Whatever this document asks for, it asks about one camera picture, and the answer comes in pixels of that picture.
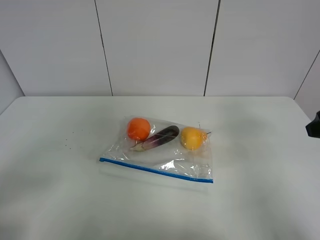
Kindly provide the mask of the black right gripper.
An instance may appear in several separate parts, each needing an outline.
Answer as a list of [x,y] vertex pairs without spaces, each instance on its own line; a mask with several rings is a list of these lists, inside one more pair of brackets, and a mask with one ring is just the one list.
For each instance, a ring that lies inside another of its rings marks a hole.
[[320,111],[316,113],[313,121],[305,126],[307,135],[312,138],[320,138]]

